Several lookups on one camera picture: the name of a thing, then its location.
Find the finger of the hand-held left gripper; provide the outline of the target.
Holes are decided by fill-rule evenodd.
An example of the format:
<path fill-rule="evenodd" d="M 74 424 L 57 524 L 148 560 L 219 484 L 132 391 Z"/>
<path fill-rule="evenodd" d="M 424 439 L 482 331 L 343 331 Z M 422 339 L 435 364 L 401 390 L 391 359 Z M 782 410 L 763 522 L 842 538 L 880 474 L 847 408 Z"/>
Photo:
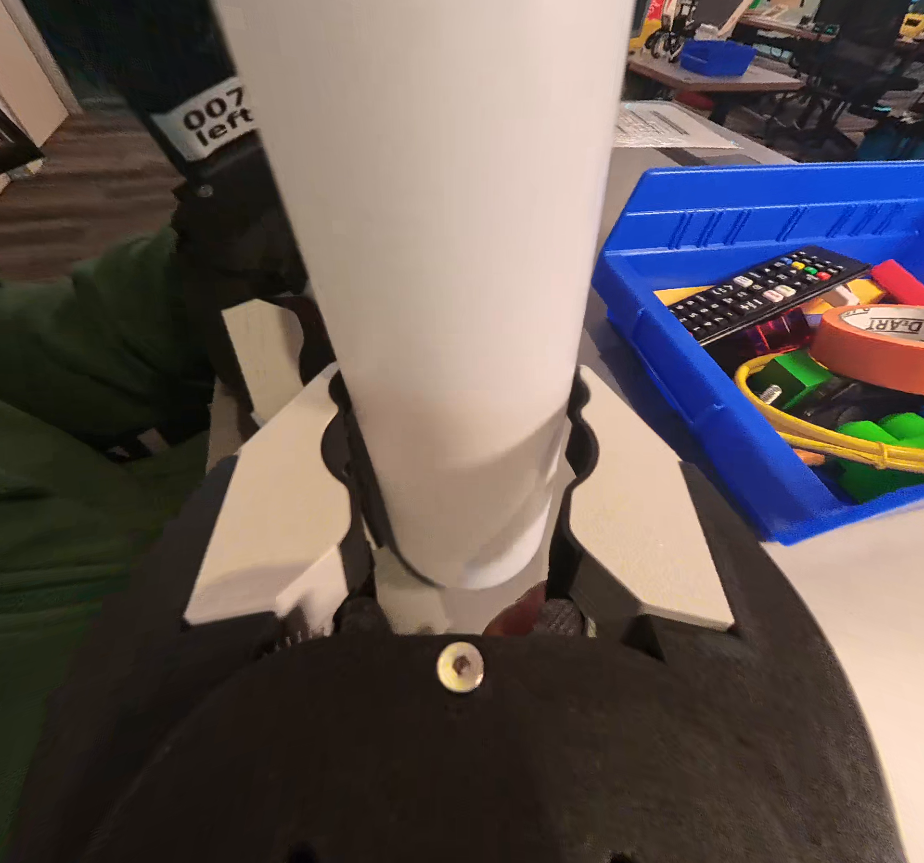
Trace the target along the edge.
<path fill-rule="evenodd" d="M 255 428 L 327 428 L 339 412 L 340 374 L 317 306 L 299 296 L 252 299 L 222 311 L 235 394 Z"/>
<path fill-rule="evenodd" d="M 451 626 L 442 592 L 418 578 L 387 546 L 372 553 L 376 599 L 399 635 L 442 635 Z"/>

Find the white squeeze bottle black cap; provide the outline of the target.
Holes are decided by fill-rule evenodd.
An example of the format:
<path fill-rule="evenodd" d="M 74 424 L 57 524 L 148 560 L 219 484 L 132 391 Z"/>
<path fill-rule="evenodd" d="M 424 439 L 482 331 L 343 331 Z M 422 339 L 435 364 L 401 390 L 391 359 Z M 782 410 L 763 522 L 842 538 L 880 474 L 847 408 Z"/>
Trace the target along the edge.
<path fill-rule="evenodd" d="M 499 585 L 544 533 L 632 0 L 211 0 L 399 555 Z"/>

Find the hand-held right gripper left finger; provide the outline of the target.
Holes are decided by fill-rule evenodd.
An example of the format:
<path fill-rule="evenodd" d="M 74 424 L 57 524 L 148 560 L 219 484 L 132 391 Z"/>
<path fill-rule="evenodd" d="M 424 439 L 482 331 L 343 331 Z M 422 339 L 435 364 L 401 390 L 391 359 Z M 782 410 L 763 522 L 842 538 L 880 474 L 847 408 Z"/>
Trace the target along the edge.
<path fill-rule="evenodd" d="M 326 367 L 240 448 L 186 608 L 190 626 L 271 614 L 305 638 L 333 633 L 352 525 L 349 491 L 321 452 L 339 413 L 338 373 Z"/>

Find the person's left forearm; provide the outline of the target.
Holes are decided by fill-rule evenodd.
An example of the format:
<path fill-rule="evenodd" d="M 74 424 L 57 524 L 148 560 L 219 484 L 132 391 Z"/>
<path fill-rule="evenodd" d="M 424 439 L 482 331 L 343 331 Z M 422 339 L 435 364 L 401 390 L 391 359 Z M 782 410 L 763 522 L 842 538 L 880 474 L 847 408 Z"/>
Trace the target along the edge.
<path fill-rule="evenodd" d="M 214 370 L 170 226 L 45 283 L 2 282 L 1 400 L 98 451 L 207 430 Z"/>

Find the yellow plastic tool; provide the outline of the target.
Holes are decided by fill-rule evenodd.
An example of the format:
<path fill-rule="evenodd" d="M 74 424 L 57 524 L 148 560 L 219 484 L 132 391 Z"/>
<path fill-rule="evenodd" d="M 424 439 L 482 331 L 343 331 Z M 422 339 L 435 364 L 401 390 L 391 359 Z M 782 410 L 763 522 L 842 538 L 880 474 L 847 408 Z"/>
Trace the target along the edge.
<path fill-rule="evenodd" d="M 707 313 L 717 312 L 722 307 L 721 296 L 713 293 L 717 285 L 712 283 L 659 289 L 654 296 L 676 317 L 681 318 L 697 312 L 705 306 Z"/>

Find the small blue tray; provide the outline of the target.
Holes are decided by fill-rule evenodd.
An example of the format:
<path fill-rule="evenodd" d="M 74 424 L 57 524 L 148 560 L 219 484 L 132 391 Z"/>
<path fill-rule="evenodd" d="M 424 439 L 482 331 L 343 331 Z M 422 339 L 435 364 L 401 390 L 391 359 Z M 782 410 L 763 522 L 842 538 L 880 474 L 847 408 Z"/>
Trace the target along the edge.
<path fill-rule="evenodd" d="M 743 77 L 756 55 L 752 46 L 731 39 L 689 39 L 677 63 L 683 71 L 704 81 L 730 80 Z"/>

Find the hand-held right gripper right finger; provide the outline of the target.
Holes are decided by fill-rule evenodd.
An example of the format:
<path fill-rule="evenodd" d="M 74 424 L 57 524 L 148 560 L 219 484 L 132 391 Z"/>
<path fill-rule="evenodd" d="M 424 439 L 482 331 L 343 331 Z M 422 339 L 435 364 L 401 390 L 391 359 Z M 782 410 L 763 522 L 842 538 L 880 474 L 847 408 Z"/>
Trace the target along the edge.
<path fill-rule="evenodd" d="M 639 618 L 729 632 L 733 612 L 677 454 L 586 365 L 567 417 L 573 476 L 550 540 L 549 598 L 618 636 Z"/>

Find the black remote control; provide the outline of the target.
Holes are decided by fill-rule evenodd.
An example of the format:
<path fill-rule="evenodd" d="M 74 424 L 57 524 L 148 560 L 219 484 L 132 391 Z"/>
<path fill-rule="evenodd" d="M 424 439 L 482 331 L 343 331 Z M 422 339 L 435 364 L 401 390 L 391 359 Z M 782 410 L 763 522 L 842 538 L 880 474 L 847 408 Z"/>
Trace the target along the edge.
<path fill-rule="evenodd" d="M 700 346 L 708 347 L 799 308 L 871 269 L 867 262 L 806 245 L 752 265 L 667 308 Z"/>

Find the black office chair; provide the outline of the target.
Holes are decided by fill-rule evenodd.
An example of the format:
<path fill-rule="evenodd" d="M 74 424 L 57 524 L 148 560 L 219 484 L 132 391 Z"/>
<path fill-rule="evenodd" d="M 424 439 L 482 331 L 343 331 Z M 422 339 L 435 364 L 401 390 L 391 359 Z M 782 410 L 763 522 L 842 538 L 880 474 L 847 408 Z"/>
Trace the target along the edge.
<path fill-rule="evenodd" d="M 812 129 L 821 140 L 849 113 L 876 118 L 884 96 L 916 90 L 896 45 L 913 0 L 842 0 L 838 29 L 831 41 L 818 41 L 801 61 L 808 114 L 819 114 Z"/>

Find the blue plastic bin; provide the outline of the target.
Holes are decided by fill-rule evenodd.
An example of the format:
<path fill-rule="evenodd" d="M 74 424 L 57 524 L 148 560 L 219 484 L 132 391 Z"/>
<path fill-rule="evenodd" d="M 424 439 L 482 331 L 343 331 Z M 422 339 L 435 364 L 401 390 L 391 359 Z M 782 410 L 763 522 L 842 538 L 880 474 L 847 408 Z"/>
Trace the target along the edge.
<path fill-rule="evenodd" d="M 798 460 L 655 297 L 715 284 L 810 246 L 922 276 L 922 162 L 656 169 L 606 240 L 592 286 L 613 328 L 699 444 L 733 501 L 791 545 L 906 507 L 922 487 L 852 503 Z"/>

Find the orange tape roll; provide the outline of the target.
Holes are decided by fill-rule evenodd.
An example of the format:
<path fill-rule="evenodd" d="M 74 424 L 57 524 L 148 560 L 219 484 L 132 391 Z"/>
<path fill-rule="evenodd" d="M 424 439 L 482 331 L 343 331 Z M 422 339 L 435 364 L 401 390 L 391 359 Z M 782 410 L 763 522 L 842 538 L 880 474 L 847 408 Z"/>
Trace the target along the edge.
<path fill-rule="evenodd" d="M 830 308 L 809 354 L 835 374 L 923 395 L 923 308 L 884 303 Z"/>

